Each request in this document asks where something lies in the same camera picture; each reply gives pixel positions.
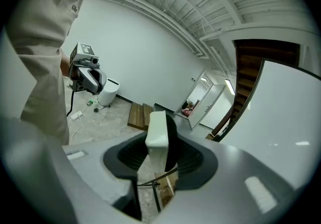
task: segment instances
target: white shirt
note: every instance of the white shirt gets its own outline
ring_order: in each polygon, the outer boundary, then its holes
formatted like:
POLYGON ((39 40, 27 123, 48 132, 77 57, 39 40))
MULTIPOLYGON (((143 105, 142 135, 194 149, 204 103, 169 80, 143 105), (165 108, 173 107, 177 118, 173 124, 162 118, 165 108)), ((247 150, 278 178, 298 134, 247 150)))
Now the white shirt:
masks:
POLYGON ((68 143, 60 47, 83 0, 20 0, 7 25, 8 36, 37 84, 21 119, 68 143))

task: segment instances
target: wooden step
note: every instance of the wooden step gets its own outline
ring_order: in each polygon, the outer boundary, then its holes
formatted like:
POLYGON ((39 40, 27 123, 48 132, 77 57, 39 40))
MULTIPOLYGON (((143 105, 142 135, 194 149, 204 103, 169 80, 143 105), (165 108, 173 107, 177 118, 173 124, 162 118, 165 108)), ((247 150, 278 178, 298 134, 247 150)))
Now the wooden step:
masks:
POLYGON ((208 139, 208 140, 213 140, 214 139, 214 136, 212 134, 208 134, 205 139, 208 139))
POLYGON ((243 68, 260 69, 262 64, 262 57, 239 55, 239 66, 243 68))
POLYGON ((235 45, 238 49, 243 49, 247 53, 246 49, 254 50, 258 53, 260 51, 271 51, 276 54, 288 54, 293 55, 299 52, 300 46, 295 43, 289 43, 278 40, 265 40, 265 39, 244 39, 236 40, 235 45))
POLYGON ((246 99, 244 99, 243 97, 237 96, 236 101, 239 102, 240 104, 244 105, 246 102, 246 99))
POLYGON ((240 68, 239 73, 245 76, 250 76, 252 78, 257 78, 259 74, 258 69, 250 69, 250 68, 240 68))
POLYGON ((249 97, 249 95, 250 95, 250 93, 251 93, 251 91, 246 90, 246 89, 241 88, 241 87, 238 88, 236 92, 239 93, 239 94, 241 94, 241 95, 243 95, 243 96, 246 96, 246 97, 249 97))
POLYGON ((144 119, 144 129, 147 131, 149 126, 149 115, 154 111, 154 109, 148 104, 143 104, 143 119, 144 119))
POLYGON ((238 110, 238 111, 241 111, 242 106, 239 105, 239 104, 236 104, 236 105, 234 106, 234 108, 235 108, 236 110, 238 110))
POLYGON ((250 89, 252 89, 254 87, 255 82, 251 81, 249 79, 246 78, 239 78, 238 83, 242 86, 246 86, 249 87, 250 89))
POLYGON ((274 50, 262 47, 238 47, 237 51, 241 55, 257 56, 285 62, 292 62, 296 57, 295 53, 291 51, 274 50))
POLYGON ((131 104, 127 125, 139 130, 145 130, 142 105, 135 102, 131 104))

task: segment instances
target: door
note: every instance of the door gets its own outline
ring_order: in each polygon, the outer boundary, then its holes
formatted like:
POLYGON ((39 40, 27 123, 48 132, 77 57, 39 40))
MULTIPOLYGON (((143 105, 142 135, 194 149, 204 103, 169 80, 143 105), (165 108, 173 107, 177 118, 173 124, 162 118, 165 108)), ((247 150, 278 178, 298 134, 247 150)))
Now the door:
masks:
POLYGON ((192 129, 194 129, 206 116, 214 103, 220 97, 224 87, 225 85, 213 85, 203 100, 192 111, 191 115, 189 116, 189 122, 192 129))

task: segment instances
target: metal rod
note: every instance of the metal rod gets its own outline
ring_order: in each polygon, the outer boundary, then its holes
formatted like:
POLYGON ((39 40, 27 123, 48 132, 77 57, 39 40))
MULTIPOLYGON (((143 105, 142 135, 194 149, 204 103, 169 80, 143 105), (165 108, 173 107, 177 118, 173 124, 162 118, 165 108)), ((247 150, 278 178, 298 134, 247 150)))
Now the metal rod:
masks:
POLYGON ((156 202, 156 207, 157 207, 158 213, 160 213, 161 212, 161 206, 160 206, 159 201, 158 201, 158 196, 157 196, 156 187, 155 187, 154 182, 152 182, 151 185, 152 185, 152 191, 154 192, 154 198, 155 198, 155 202, 156 202))
POLYGON ((144 185, 147 185, 147 184, 149 184, 149 183, 158 181, 158 180, 160 180, 160 179, 162 179, 162 178, 165 178, 165 177, 171 175, 172 173, 174 173, 174 172, 176 172, 176 171, 178 171, 178 168, 172 169, 171 171, 163 174, 162 176, 159 176, 158 178, 154 178, 154 179, 152 179, 151 181, 145 182, 145 183, 140 184, 140 185, 137 185, 137 186, 144 186, 144 185))
MULTIPOLYGON (((152 186, 152 184, 147 184, 147 185, 144 185, 144 186, 152 186)), ((144 187, 144 186, 138 186, 138 187, 144 187)))

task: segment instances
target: black cable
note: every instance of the black cable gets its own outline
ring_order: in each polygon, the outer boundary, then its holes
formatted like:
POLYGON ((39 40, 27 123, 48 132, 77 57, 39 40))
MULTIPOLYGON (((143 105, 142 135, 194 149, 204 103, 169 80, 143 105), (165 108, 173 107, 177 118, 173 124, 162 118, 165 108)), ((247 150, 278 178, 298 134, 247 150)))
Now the black cable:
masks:
POLYGON ((72 111, 72 105, 73 104, 74 104, 74 91, 72 91, 72 93, 71 93, 71 105, 70 105, 70 111, 67 113, 67 117, 72 111))
POLYGON ((161 206, 160 206, 160 204, 159 204, 159 200, 158 200, 158 196, 157 196, 157 192, 156 192, 155 183, 152 182, 151 185, 152 185, 152 191, 153 191, 153 193, 154 193, 154 198, 155 198, 155 202, 156 202, 156 207, 157 207, 158 213, 160 213, 160 212, 161 212, 161 206))

